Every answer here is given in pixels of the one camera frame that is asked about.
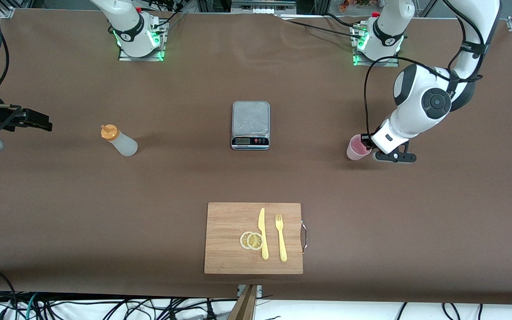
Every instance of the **white floor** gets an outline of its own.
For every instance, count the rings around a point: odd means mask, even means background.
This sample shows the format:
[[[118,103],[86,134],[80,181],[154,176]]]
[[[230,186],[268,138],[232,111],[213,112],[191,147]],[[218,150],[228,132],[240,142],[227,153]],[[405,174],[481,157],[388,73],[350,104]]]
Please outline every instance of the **white floor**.
[[[187,300],[182,306],[191,305],[203,299]],[[168,300],[154,300],[156,307],[167,306]],[[65,320],[100,320],[108,313],[115,304],[94,304],[92,306],[77,304],[61,304],[53,308],[55,313]],[[213,303],[216,314],[232,310],[234,302]],[[278,320],[395,320],[400,302],[339,302],[339,301],[304,301],[304,300],[259,300],[256,307],[254,320],[269,320],[280,316]],[[460,320],[476,320],[477,304],[456,304],[460,313]],[[126,308],[119,308],[112,320],[122,320]],[[142,308],[153,317],[150,308]],[[190,319],[195,315],[206,314],[202,310],[187,310],[177,314],[178,320]],[[8,312],[5,320],[14,319],[14,312]],[[134,312],[128,320],[149,320],[149,316],[142,312]],[[512,305],[508,304],[486,304],[483,308],[482,320],[512,320]],[[409,303],[400,320],[448,320],[441,304],[435,303]]]

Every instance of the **metal handle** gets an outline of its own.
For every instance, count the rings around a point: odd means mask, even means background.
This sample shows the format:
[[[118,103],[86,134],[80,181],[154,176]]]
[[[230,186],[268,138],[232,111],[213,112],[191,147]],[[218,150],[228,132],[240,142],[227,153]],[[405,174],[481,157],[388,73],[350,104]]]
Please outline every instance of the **metal handle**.
[[[305,244],[303,245],[303,248],[301,249],[301,254],[303,255],[305,253],[305,249],[307,248],[307,228],[305,227],[303,220],[301,221],[301,227],[303,228],[304,235],[305,235]]]

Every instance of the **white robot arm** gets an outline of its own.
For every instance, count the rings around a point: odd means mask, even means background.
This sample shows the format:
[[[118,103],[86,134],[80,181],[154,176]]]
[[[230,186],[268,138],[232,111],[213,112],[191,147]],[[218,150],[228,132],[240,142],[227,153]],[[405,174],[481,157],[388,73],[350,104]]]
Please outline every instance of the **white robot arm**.
[[[159,18],[138,12],[131,0],[90,1],[106,15],[118,44],[128,56],[146,56],[161,44]]]
[[[380,149],[382,153],[376,154],[379,160],[414,162],[415,155],[407,154],[407,150],[400,152],[398,148],[403,144],[407,148],[408,140],[431,129],[449,112],[467,104],[473,96],[478,71],[499,19],[500,0],[443,2],[460,20],[464,32],[456,66],[450,70],[412,64],[398,75],[393,90],[397,109],[374,134],[362,136],[367,148]],[[402,22],[399,20],[397,23],[400,29],[404,26]],[[390,56],[377,60],[383,61]]]
[[[138,12],[131,0],[91,0],[108,17],[112,25],[118,45],[132,57],[143,57],[159,47],[160,26],[157,16],[147,12]],[[5,45],[0,30],[1,43]],[[14,131],[19,127],[34,127],[51,131],[52,124],[49,117],[30,109],[23,109],[18,105],[6,105],[0,99],[0,130]],[[0,140],[0,151],[3,143]]]
[[[367,32],[364,40],[358,45],[358,51],[372,61],[394,55],[404,40],[404,31],[414,12],[412,0],[389,1],[380,16],[368,18],[366,21]]]

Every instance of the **plastic cup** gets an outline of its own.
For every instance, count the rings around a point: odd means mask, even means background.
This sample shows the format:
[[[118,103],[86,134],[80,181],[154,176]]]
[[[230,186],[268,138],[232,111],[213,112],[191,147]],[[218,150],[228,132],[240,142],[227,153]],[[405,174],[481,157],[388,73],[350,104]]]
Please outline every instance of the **plastic cup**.
[[[367,149],[361,142],[361,135],[357,134],[351,138],[349,146],[347,147],[347,156],[351,160],[360,160],[371,152],[371,149]]]

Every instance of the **brown table surface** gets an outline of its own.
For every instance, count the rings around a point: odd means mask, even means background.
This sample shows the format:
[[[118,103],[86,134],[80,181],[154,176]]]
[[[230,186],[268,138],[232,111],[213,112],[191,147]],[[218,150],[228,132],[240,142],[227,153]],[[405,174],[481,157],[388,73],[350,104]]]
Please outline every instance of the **brown table surface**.
[[[335,22],[305,20],[345,31]],[[185,16],[166,60],[117,60],[101,12],[17,10],[0,97],[51,116],[2,132],[0,271],[17,290],[512,303],[512,33],[500,24],[471,103],[412,140],[412,165],[345,155],[366,67],[348,39],[268,15]],[[403,56],[445,66],[455,20],[413,20]],[[400,68],[369,81],[372,127]],[[0,73],[4,54],[0,52]],[[272,106],[272,147],[230,148],[232,103]],[[120,156],[116,124],[140,144]],[[301,203],[304,274],[203,274],[208,202]],[[5,289],[0,281],[0,289]]]

